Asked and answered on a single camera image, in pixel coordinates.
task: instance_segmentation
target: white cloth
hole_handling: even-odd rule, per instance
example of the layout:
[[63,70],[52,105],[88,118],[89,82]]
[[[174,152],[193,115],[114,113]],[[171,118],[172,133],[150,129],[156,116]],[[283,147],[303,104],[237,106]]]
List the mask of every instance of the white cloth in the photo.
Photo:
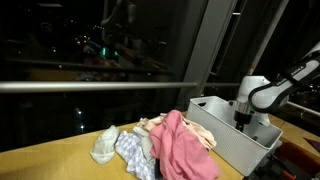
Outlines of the white cloth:
[[112,125],[104,131],[96,140],[93,149],[90,151],[91,157],[98,164],[105,164],[114,156],[114,143],[119,135],[119,128]]
[[143,155],[148,162],[156,163],[156,159],[151,155],[150,150],[152,148],[152,142],[149,137],[149,132],[141,127],[135,126],[133,131],[140,137],[140,144],[143,151]]
[[122,131],[115,146],[116,151],[128,163],[127,172],[142,180],[155,180],[154,164],[147,162],[143,156],[137,135]]

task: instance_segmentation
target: white plastic basket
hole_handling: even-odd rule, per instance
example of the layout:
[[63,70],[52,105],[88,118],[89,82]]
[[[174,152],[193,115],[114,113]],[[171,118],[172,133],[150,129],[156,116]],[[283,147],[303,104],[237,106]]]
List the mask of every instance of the white plastic basket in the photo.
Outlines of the white plastic basket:
[[190,100],[187,119],[211,131],[217,146],[214,151],[244,176],[259,164],[282,135],[282,130],[270,124],[259,124],[253,116],[243,133],[235,129],[234,108],[219,97],[202,97]]

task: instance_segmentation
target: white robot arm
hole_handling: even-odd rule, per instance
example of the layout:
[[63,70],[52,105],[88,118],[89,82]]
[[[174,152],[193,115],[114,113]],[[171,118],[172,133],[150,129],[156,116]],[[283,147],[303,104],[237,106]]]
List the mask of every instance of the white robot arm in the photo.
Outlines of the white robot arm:
[[242,131],[244,124],[250,123],[252,115],[266,117],[263,113],[275,111],[286,104],[290,94],[319,76],[319,69],[320,42],[302,58],[300,64],[280,73],[281,78],[277,81],[270,82],[263,76],[245,76],[236,99],[236,128]]

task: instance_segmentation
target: pink shirt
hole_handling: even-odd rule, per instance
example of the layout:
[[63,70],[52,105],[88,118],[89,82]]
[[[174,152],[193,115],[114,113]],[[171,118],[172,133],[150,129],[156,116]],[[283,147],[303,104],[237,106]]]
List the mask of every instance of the pink shirt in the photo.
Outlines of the pink shirt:
[[220,175],[219,166],[197,136],[183,125],[179,111],[169,112],[162,124],[150,131],[151,154],[160,159],[160,170],[168,180],[212,180]]

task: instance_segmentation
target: table surface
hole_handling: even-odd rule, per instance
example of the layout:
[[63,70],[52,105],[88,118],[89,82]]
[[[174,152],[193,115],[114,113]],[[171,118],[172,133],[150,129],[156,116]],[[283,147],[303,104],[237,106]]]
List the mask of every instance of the table surface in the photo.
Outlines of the table surface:
[[[275,126],[284,130],[283,138],[292,141],[319,156],[304,142],[303,137],[320,140],[319,137],[283,120],[270,116]],[[134,124],[120,126],[120,131],[131,131]],[[136,179],[125,171],[125,161],[116,153],[105,165],[92,160],[89,151],[103,131],[70,137],[48,143],[0,153],[0,179]],[[210,151],[221,168],[219,180],[240,180],[243,176],[215,152]]]

